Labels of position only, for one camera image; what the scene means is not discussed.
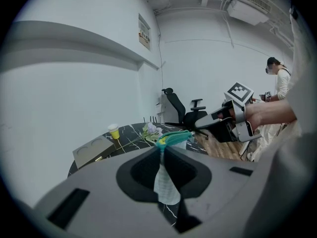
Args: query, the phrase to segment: air vent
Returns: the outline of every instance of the air vent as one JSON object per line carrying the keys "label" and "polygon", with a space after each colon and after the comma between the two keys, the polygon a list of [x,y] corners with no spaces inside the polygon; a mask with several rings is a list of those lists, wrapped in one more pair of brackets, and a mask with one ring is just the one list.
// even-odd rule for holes
{"label": "air vent", "polygon": [[257,6],[261,7],[263,10],[266,10],[267,12],[271,12],[271,6],[269,6],[267,3],[265,3],[262,0],[249,0],[256,4]]}

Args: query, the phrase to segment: hair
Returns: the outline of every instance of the hair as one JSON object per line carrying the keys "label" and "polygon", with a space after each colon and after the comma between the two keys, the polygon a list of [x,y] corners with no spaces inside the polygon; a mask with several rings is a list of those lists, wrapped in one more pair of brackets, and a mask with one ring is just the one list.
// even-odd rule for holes
{"label": "hair", "polygon": [[277,60],[276,58],[269,58],[267,59],[267,65],[269,64],[276,64],[276,65],[282,65],[283,67],[287,68],[282,62]]}

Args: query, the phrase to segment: chair seat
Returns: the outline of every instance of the chair seat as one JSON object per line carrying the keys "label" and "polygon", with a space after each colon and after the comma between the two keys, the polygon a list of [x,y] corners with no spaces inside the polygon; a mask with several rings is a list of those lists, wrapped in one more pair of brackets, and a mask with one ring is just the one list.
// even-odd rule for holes
{"label": "chair seat", "polygon": [[183,123],[186,127],[194,128],[195,122],[198,119],[205,117],[206,115],[207,115],[206,111],[188,112],[183,119]]}

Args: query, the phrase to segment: table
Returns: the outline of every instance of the table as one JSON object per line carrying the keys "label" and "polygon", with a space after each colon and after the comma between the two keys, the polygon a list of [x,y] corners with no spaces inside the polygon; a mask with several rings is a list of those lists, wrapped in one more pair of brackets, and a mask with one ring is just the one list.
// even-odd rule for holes
{"label": "table", "polygon": [[[163,124],[163,123],[153,123],[153,124],[156,127],[162,128],[163,134],[167,132],[182,130],[180,128]],[[107,132],[106,134],[103,134],[103,136],[107,138],[108,140],[110,140],[112,143],[114,143],[116,149],[118,149],[121,146],[124,146],[128,144],[129,142],[133,141],[134,139],[136,139],[137,137],[139,137],[139,133],[143,132],[144,125],[145,123],[136,123],[136,124],[130,124],[130,125],[120,127],[119,128],[120,138],[118,140],[113,139],[109,132]],[[136,142],[133,142],[132,144],[124,146],[123,148],[119,150],[116,150],[115,152],[111,153],[108,156],[108,158],[112,158],[120,154],[125,154],[134,150],[151,147],[151,146],[154,146],[154,144],[140,139],[140,140],[137,140]],[[196,139],[194,140],[194,143],[187,141],[186,149],[193,152],[207,155],[207,151]],[[73,173],[75,173],[76,171],[78,171],[78,169],[74,161],[69,169],[68,177],[72,175]],[[162,213],[167,218],[167,220],[171,223],[171,225],[175,223],[175,220],[176,220],[175,216],[177,216],[178,206],[179,206],[179,203],[175,205],[165,205],[160,202],[158,203],[159,209],[162,211]]]}

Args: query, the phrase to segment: office chair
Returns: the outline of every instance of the office chair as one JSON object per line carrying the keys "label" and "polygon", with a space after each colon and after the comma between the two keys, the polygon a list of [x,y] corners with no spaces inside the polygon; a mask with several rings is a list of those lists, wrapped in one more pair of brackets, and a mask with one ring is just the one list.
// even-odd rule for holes
{"label": "office chair", "polygon": [[176,111],[178,113],[178,122],[179,123],[166,122],[166,124],[173,125],[173,126],[186,127],[186,129],[188,129],[189,131],[192,131],[192,130],[196,131],[202,135],[205,135],[206,139],[208,139],[207,133],[204,133],[201,130],[195,128],[195,122],[198,119],[203,118],[207,115],[206,111],[199,111],[199,110],[206,109],[206,107],[197,107],[197,103],[199,101],[202,101],[203,99],[192,100],[192,102],[195,103],[194,107],[191,108],[192,112],[186,113],[186,109],[185,109],[184,105],[181,103],[181,101],[179,100],[177,95],[175,93],[173,93],[172,88],[162,89],[162,91],[167,96],[167,99],[173,105],[173,107],[176,109]]}

